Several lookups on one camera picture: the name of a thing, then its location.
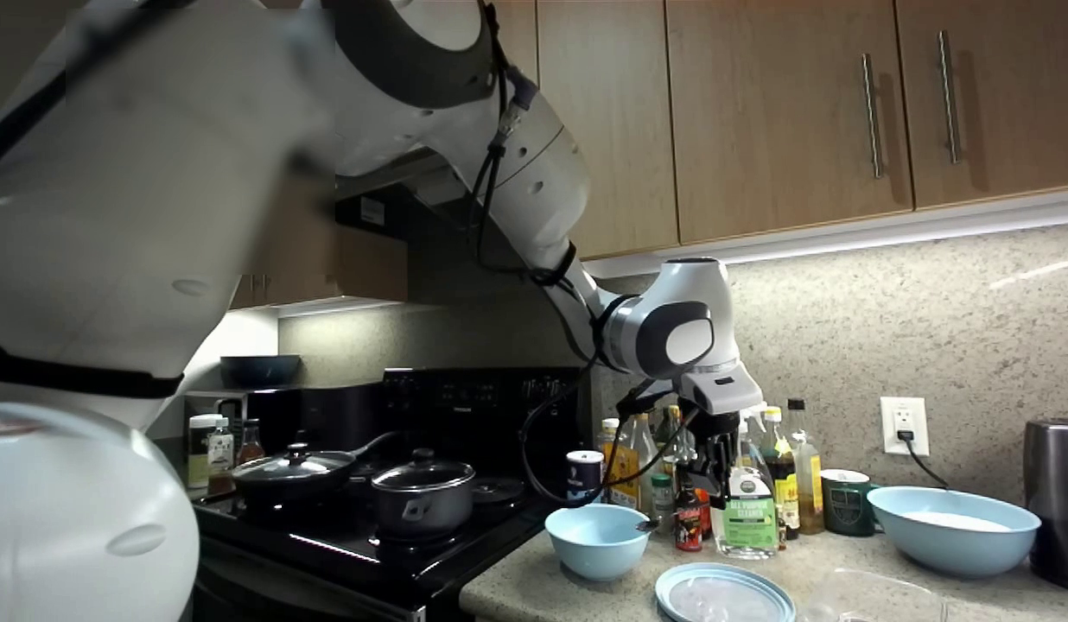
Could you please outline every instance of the cabinet handle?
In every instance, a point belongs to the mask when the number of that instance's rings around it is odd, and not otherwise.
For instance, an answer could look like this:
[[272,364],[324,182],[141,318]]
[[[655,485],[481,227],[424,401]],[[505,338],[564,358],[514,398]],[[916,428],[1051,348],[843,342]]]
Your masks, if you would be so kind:
[[958,133],[958,100],[954,100],[954,62],[946,32],[936,34],[942,49],[942,98],[943,98],[943,124],[946,124],[946,159],[961,163],[961,133]]
[[871,140],[871,176],[886,176],[882,124],[879,124],[879,84],[874,84],[874,60],[871,56],[864,56],[864,113],[867,113],[867,140]]

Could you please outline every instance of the light blue bowl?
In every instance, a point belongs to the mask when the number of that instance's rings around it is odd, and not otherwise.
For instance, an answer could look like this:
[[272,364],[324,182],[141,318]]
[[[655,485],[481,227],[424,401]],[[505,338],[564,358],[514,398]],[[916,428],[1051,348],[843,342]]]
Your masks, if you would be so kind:
[[631,572],[650,533],[641,528],[646,516],[625,503],[556,509],[544,528],[559,562],[586,581],[614,581]]
[[954,578],[1020,568],[1040,528],[1033,511],[964,492],[879,486],[867,497],[893,546]]

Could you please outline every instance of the pot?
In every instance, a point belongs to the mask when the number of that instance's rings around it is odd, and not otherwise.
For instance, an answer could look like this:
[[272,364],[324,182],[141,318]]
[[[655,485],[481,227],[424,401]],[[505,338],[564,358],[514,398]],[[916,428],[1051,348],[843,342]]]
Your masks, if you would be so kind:
[[474,465],[436,458],[434,450],[415,450],[411,464],[376,474],[370,486],[389,534],[442,534],[474,511]]
[[394,431],[374,435],[360,450],[309,450],[309,441],[291,441],[283,456],[258,456],[233,465],[228,475],[235,494],[256,509],[298,503],[321,492],[343,492],[353,469],[389,440]]

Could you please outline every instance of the cup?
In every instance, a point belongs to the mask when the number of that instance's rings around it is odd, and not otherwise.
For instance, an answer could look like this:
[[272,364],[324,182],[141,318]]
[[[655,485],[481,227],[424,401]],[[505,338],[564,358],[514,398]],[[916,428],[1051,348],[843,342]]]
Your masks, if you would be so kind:
[[860,469],[824,469],[821,479],[824,524],[843,534],[874,534],[871,475]]
[[603,454],[572,450],[566,454],[566,501],[589,497],[603,485]]

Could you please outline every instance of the stove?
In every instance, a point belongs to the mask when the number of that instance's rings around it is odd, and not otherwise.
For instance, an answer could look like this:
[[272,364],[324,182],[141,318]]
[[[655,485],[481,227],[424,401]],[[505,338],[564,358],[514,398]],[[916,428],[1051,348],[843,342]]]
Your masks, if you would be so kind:
[[[528,494],[511,464],[522,409],[544,401],[544,394],[528,394],[528,375],[586,384],[579,369],[398,369],[398,380],[384,384],[384,405],[398,409],[402,424],[415,410],[419,431],[434,428],[428,440],[445,450],[442,456],[465,450],[455,458],[472,458],[481,474],[474,516],[454,533],[384,534],[360,486],[321,494],[309,509],[248,509],[242,497],[199,503],[205,550],[193,622],[468,619],[461,586],[534,538],[549,516],[549,503]],[[586,398],[559,409],[564,431],[549,428],[549,441],[536,444],[545,479],[556,479],[556,458],[564,464],[572,444],[589,441]]]

